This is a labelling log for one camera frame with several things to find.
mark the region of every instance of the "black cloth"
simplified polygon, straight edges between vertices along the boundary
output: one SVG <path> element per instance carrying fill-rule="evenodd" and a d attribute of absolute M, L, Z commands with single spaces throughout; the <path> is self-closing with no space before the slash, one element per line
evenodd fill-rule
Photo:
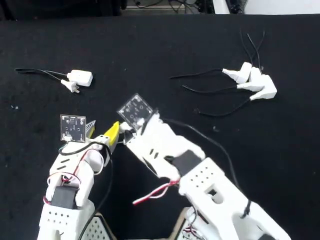
<path fill-rule="evenodd" d="M 116 110 L 138 92 L 162 117 L 193 125 L 224 145 L 243 192 L 293 240 L 318 239 L 319 25 L 319 15 L 0 22 L 0 238 L 37 236 L 46 179 L 62 145 L 60 114 L 96 120 L 96 134 L 101 134 L 120 119 Z M 199 116 L 196 107 L 224 112 L 253 93 L 198 96 L 182 89 L 181 83 L 214 90 L 234 82 L 219 74 L 169 76 L 240 68 L 248 61 L 240 29 L 256 43 L 265 30 L 261 65 L 278 93 L 224 118 Z M 14 68 L 88 70 L 94 80 L 76 94 L 43 75 L 17 74 Z M 172 128 L 201 146 L 231 178 L 219 149 L 189 129 Z M 126 147 L 115 150 L 113 162 L 112 191 L 101 212 L 114 234 L 119 239 L 167 237 L 188 201 L 172 187 L 163 198 L 134 207 L 133 200 L 167 180 L 157 179 Z M 109 171 L 95 179 L 90 199 L 96 205 L 108 186 Z"/>
<path fill-rule="evenodd" d="M 6 19 L 6 16 L 5 16 L 4 8 L 0 2 L 0 21 L 3 21 L 5 19 Z"/>
<path fill-rule="evenodd" d="M 112 16 L 119 11 L 111 0 L 1 0 L 7 15 L 15 20 Z"/>

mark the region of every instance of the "white connector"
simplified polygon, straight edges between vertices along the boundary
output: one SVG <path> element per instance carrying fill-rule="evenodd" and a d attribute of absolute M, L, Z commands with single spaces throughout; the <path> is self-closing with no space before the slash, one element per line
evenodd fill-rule
<path fill-rule="evenodd" d="M 119 134 L 123 134 L 125 131 L 130 131 L 131 129 L 132 127 L 129 126 L 129 124 L 126 121 L 124 121 L 119 126 Z"/>
<path fill-rule="evenodd" d="M 262 74 L 257 67 L 251 69 L 249 82 L 238 84 L 237 89 L 246 89 L 252 92 L 259 92 L 265 87 L 265 82 L 263 80 Z"/>
<path fill-rule="evenodd" d="M 277 94 L 277 88 L 269 75 L 262 75 L 264 87 L 261 91 L 250 97 L 250 100 L 256 99 L 273 99 Z"/>
<path fill-rule="evenodd" d="M 65 85 L 65 87 L 69 89 L 70 92 L 77 93 L 77 94 L 79 93 L 79 90 L 78 90 L 79 87 L 74 81 L 66 81 L 62 79 L 61 83 Z"/>
<path fill-rule="evenodd" d="M 91 85 L 93 75 L 90 71 L 72 70 L 66 77 L 70 82 L 75 82 L 79 86 L 89 87 Z"/>
<path fill-rule="evenodd" d="M 222 72 L 235 80 L 237 84 L 244 84 L 248 81 L 252 65 L 249 62 L 244 62 L 240 71 L 228 70 L 223 68 Z"/>

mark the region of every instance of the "red and white wire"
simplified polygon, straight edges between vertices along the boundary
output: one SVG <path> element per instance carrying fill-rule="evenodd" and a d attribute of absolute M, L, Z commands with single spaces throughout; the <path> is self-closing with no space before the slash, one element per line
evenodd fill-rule
<path fill-rule="evenodd" d="M 87 156 L 87 154 L 88 154 L 89 151 L 96 151 L 96 152 L 99 154 L 100 158 L 101 158 L 101 167 L 100 167 L 100 170 L 99 170 L 98 172 L 94 173 L 93 175 L 99 175 L 99 174 L 102 172 L 102 170 L 104 169 L 104 165 L 105 165 L 105 159 L 104 159 L 104 157 L 101 155 L 101 153 L 100 153 L 97 149 L 90 148 L 90 149 L 88 149 L 87 151 L 85 151 L 84 154 L 82 155 L 82 157 L 80 158 L 80 161 L 79 161 L 78 165 L 76 166 L 73 174 L 76 174 L 76 172 L 77 172 L 77 170 L 78 170 L 78 168 L 79 168 L 79 165 L 80 165 L 81 161 L 82 161 L 82 160 L 85 161 L 85 157 Z"/>
<path fill-rule="evenodd" d="M 182 231 L 181 233 L 182 233 L 182 238 L 183 239 L 191 240 L 190 233 L 185 232 L 185 231 Z"/>
<path fill-rule="evenodd" d="M 66 171 L 57 171 L 57 172 L 54 172 L 53 174 L 51 174 L 51 175 L 47 178 L 46 183 L 49 185 L 49 184 L 50 184 L 50 179 L 51 179 L 51 177 L 54 176 L 54 175 L 57 175 L 57 174 L 59 174 L 60 176 L 66 176 L 66 177 L 68 177 L 69 181 L 71 180 L 71 178 L 77 179 L 77 181 L 78 181 L 78 183 L 79 183 L 79 186 L 80 186 L 80 184 L 81 184 L 80 178 L 78 178 L 75 174 L 70 173 L 70 172 L 66 172 Z"/>
<path fill-rule="evenodd" d="M 46 198 L 46 196 L 43 196 L 43 203 L 44 204 L 51 204 L 51 202 Z"/>
<path fill-rule="evenodd" d="M 197 239 L 200 239 L 200 240 L 206 240 L 206 238 L 204 236 L 201 236 L 201 234 L 199 234 L 199 231 L 194 229 L 191 225 L 183 229 L 182 234 L 183 233 L 192 234 L 193 236 L 195 236 Z"/>
<path fill-rule="evenodd" d="M 149 194 L 147 194 L 147 195 L 145 195 L 145 196 L 143 196 L 143 197 L 141 197 L 141 198 L 139 198 L 137 200 L 134 200 L 132 203 L 133 203 L 133 205 L 138 205 L 138 204 L 143 203 L 144 201 L 146 201 L 148 199 L 159 199 L 159 198 L 163 197 L 166 194 L 166 192 L 167 192 L 167 190 L 168 190 L 168 188 L 170 186 L 173 186 L 173 185 L 177 184 L 178 182 L 179 182 L 179 180 L 171 180 L 170 182 L 165 183 L 165 184 L 157 187 L 155 190 L 153 190 Z M 159 195 L 154 196 L 156 193 L 160 192 L 161 190 L 163 190 L 162 193 L 160 193 Z"/>

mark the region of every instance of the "black cable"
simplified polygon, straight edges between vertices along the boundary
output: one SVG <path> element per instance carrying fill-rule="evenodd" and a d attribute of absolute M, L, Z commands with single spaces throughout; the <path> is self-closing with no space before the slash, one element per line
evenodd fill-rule
<path fill-rule="evenodd" d="M 238 14 L 246 14 L 245 9 L 240 4 L 237 7 L 240 9 L 240 11 L 238 11 Z"/>
<path fill-rule="evenodd" d="M 225 91 L 225 90 L 237 89 L 237 86 L 228 86 L 228 87 L 221 88 L 221 89 L 218 89 L 218 90 L 213 90 L 213 91 L 201 91 L 201 90 L 193 89 L 193 88 L 188 87 L 186 85 L 181 85 L 181 87 L 187 89 L 188 91 L 196 93 L 196 94 L 216 94 L 216 93 L 219 93 L 219 92 L 222 92 L 222 91 Z"/>
<path fill-rule="evenodd" d="M 190 10 L 190 12 L 192 13 L 192 14 L 195 14 L 195 12 L 194 11 L 192 11 L 192 8 L 190 7 L 190 6 L 188 6 L 188 5 L 184 5 L 184 7 L 187 7 L 189 10 Z"/>
<path fill-rule="evenodd" d="M 181 78 L 188 78 L 188 77 L 196 77 L 196 76 L 209 74 L 209 73 L 212 73 L 212 72 L 222 72 L 222 68 L 213 68 L 213 69 L 210 69 L 210 70 L 207 70 L 207 71 L 201 71 L 201 72 L 185 74 L 185 75 L 171 76 L 170 79 L 181 79 Z"/>
<path fill-rule="evenodd" d="M 256 55 L 257 55 L 257 57 L 258 57 L 258 65 L 259 65 L 259 69 L 260 69 L 260 72 L 261 72 L 260 54 L 259 54 L 259 52 L 258 52 L 258 49 L 256 48 L 256 45 L 255 45 L 254 42 L 252 41 L 249 33 L 247 33 L 246 35 L 247 35 L 247 37 L 248 37 L 251 45 L 253 46 L 253 48 L 254 48 L 254 50 L 255 50 Z"/>
<path fill-rule="evenodd" d="M 150 116 L 144 121 L 142 128 L 141 128 L 141 136 L 144 134 L 146 127 L 150 121 L 150 119 L 153 117 L 153 115 L 155 115 L 156 113 L 158 113 L 158 108 L 156 107 L 153 112 L 150 114 Z"/>
<path fill-rule="evenodd" d="M 52 77 L 55 80 L 58 80 L 59 82 L 61 82 L 61 79 L 54 76 L 53 74 L 51 74 L 50 72 L 46 71 L 46 70 L 41 70 L 41 69 L 36 69 L 36 68 L 15 68 L 14 69 L 18 74 L 31 74 L 31 73 L 42 73 L 42 74 L 46 74 L 50 77 Z"/>
<path fill-rule="evenodd" d="M 253 66 L 253 65 L 254 65 L 254 61 L 253 61 L 253 59 L 252 59 L 252 57 L 251 57 L 251 55 L 250 55 L 250 53 L 249 53 L 249 51 L 248 51 L 248 49 L 247 49 L 247 47 L 246 47 L 246 45 L 245 45 L 245 42 L 244 42 L 244 38 L 243 38 L 243 36 L 242 36 L 242 31 L 241 31 L 241 29 L 240 29 L 240 39 L 241 39 L 242 47 L 243 47 L 246 55 L 248 56 L 251 65 Z"/>
<path fill-rule="evenodd" d="M 266 36 L 266 31 L 263 30 L 262 38 L 261 38 L 261 40 L 260 40 L 260 42 L 259 42 L 259 44 L 258 44 L 258 47 L 256 48 L 256 49 L 258 50 L 258 52 L 259 52 L 259 50 L 260 50 L 260 47 L 262 46 L 262 43 L 263 43 L 264 40 L 265 40 L 265 36 Z M 257 55 L 257 53 L 255 52 L 255 53 L 251 56 L 251 57 L 252 57 L 252 60 L 255 59 L 256 55 Z"/>
<path fill-rule="evenodd" d="M 47 73 L 50 73 L 50 74 L 54 74 L 54 75 L 60 75 L 60 76 L 64 76 L 66 77 L 67 74 L 64 74 L 64 73 L 61 73 L 61 72 L 57 72 L 57 71 L 49 71 L 49 70 L 45 70 Z"/>
<path fill-rule="evenodd" d="M 249 215 L 251 203 L 252 203 L 252 201 L 248 200 L 248 203 L 246 204 L 246 207 L 244 209 L 243 215 L 240 217 L 241 219 L 244 219 L 246 216 Z"/>
<path fill-rule="evenodd" d="M 103 204 L 105 203 L 105 201 L 107 200 L 110 191 L 111 191 L 111 187 L 112 187 L 112 182 L 113 182 L 113 174 L 114 174 L 114 165 L 110 156 L 110 164 L 111 164 L 111 173 L 110 173 L 110 181 L 109 181 L 109 186 L 108 189 L 104 195 L 104 197 L 102 198 L 102 200 L 100 201 L 99 205 L 96 207 L 96 209 L 94 210 L 94 212 L 92 213 L 92 215 L 89 217 L 88 221 L 85 223 L 79 237 L 78 240 L 81 240 L 83 235 L 85 234 L 85 231 L 87 229 L 87 227 L 89 226 L 90 222 L 92 221 L 92 219 L 95 217 L 95 215 L 97 214 L 97 212 L 100 210 L 100 208 L 103 206 Z"/>
<path fill-rule="evenodd" d="M 193 8 L 195 8 L 195 9 L 198 9 L 197 6 L 196 6 L 194 3 L 193 3 L 193 4 L 187 3 L 187 0 L 183 0 L 183 1 L 181 1 L 181 0 L 174 0 L 174 1 L 176 1 L 176 2 L 178 2 L 178 3 L 181 3 L 181 4 L 183 4 L 183 5 L 187 5 L 187 6 L 189 6 L 189 7 L 193 7 Z"/>
<path fill-rule="evenodd" d="M 177 14 L 179 13 L 179 9 L 181 8 L 182 5 L 183 5 L 183 4 L 181 3 L 181 4 L 179 5 L 179 7 L 177 8 Z"/>
<path fill-rule="evenodd" d="M 172 3 L 171 3 L 171 2 L 172 2 L 172 0 L 168 0 L 168 3 L 169 3 L 169 5 L 170 5 L 170 7 L 172 8 L 172 10 L 173 10 L 176 14 L 178 14 L 178 10 L 179 10 L 179 9 L 178 9 L 178 10 L 175 9 L 174 6 L 172 6 Z"/>
<path fill-rule="evenodd" d="M 244 13 L 244 10 L 241 8 L 241 5 L 237 0 L 225 0 L 225 2 L 231 14 Z"/>
<path fill-rule="evenodd" d="M 231 176 L 232 176 L 232 178 L 233 178 L 233 183 L 234 183 L 234 185 L 241 191 L 240 186 L 239 186 L 239 183 L 238 183 L 238 180 L 237 180 L 237 177 L 236 177 L 234 165 L 233 165 L 233 163 L 232 163 L 232 160 L 231 160 L 231 158 L 230 158 L 230 155 L 229 155 L 229 153 L 227 152 L 227 150 L 226 150 L 219 142 L 217 142 L 216 140 L 213 140 L 212 138 L 204 135 L 202 132 L 200 132 L 199 130 L 197 130 L 195 127 L 193 127 L 193 126 L 191 126 L 191 125 L 189 125 L 189 124 L 186 124 L 186 123 L 184 123 L 184 122 L 177 121 L 177 120 L 173 120 L 173 119 L 167 119 L 167 118 L 163 118 L 162 120 L 164 120 L 164 121 L 166 121 L 166 122 L 169 122 L 169 123 L 172 123 L 172 124 L 175 124 L 175 125 L 178 125 L 178 126 L 180 126 L 180 127 L 189 128 L 189 129 L 193 130 L 195 133 L 199 134 L 199 135 L 200 135 L 201 137 L 203 137 L 204 139 L 208 140 L 210 143 L 212 143 L 212 144 L 215 145 L 216 147 L 218 147 L 220 150 L 222 150 L 222 152 L 225 154 L 226 158 L 228 159 Z"/>
<path fill-rule="evenodd" d="M 160 4 L 161 2 L 163 2 L 164 0 L 159 0 L 157 2 L 154 2 L 154 3 L 151 3 L 149 5 L 145 5 L 145 6 L 139 6 L 139 4 L 137 3 L 136 0 L 133 0 L 134 4 L 136 5 L 137 8 L 139 9 L 145 9 L 145 8 L 148 8 L 148 7 L 152 7 L 152 6 L 155 6 L 155 5 L 158 5 Z"/>
<path fill-rule="evenodd" d="M 98 145 L 103 146 L 103 147 L 106 149 L 106 151 L 108 152 L 108 155 L 109 155 L 109 157 L 110 157 L 110 159 L 111 159 L 111 155 L 112 155 L 112 154 L 111 154 L 110 148 L 109 148 L 106 144 L 104 144 L 104 143 L 102 143 L 102 142 L 98 142 L 98 141 L 92 141 L 92 142 L 90 142 L 89 144 L 87 144 L 86 146 L 84 146 L 84 147 L 82 147 L 82 148 L 80 148 L 80 149 L 78 149 L 78 150 L 76 150 L 76 151 L 72 151 L 72 152 L 62 152 L 62 150 L 63 150 L 64 148 L 61 147 L 61 148 L 59 148 L 58 152 L 59 152 L 59 154 L 61 154 L 62 156 L 70 156 L 70 155 L 78 154 L 78 153 L 86 150 L 87 148 L 89 148 L 89 147 L 90 147 L 91 145 L 93 145 L 93 144 L 98 144 Z"/>
<path fill-rule="evenodd" d="M 245 104 L 250 102 L 250 98 L 246 99 L 244 102 L 242 102 L 239 106 L 237 106 L 236 108 L 232 109 L 231 111 L 225 112 L 225 113 L 220 113 L 220 114 L 215 114 L 215 113 L 207 113 L 207 112 L 203 112 L 200 111 L 199 109 L 196 109 L 196 112 L 199 115 L 204 115 L 204 116 L 208 116 L 208 117 L 224 117 L 230 114 L 233 114 L 235 111 L 239 110 L 240 108 L 242 108 Z"/>
<path fill-rule="evenodd" d="M 196 207 L 192 204 L 192 208 L 193 208 L 193 212 L 194 212 L 194 219 L 192 220 L 192 222 L 190 222 L 190 226 L 192 227 L 192 224 L 195 223 L 195 221 L 197 220 L 198 217 L 198 212 L 196 210 Z"/>

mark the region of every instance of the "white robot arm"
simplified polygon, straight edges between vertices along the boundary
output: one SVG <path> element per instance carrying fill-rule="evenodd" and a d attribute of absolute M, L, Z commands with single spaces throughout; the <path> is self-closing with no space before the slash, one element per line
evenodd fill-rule
<path fill-rule="evenodd" d="M 154 174 L 170 179 L 161 189 L 178 184 L 179 193 L 192 204 L 185 216 L 186 228 L 178 240 L 290 240 L 288 234 L 258 204 L 249 201 L 199 146 L 176 135 L 157 111 L 142 123 L 143 127 L 125 139 L 124 144 Z M 120 125 L 120 131 L 129 129 L 126 122 Z M 159 194 L 156 189 L 133 204 L 161 196 L 155 196 L 155 192 Z"/>
<path fill-rule="evenodd" d="M 118 141 L 117 130 L 116 122 L 104 135 L 87 138 L 84 143 L 68 142 L 59 150 L 47 179 L 37 240 L 79 239 L 95 212 L 94 204 L 88 199 L 94 176 L 110 162 Z M 106 229 L 99 232 L 101 240 L 110 239 Z"/>

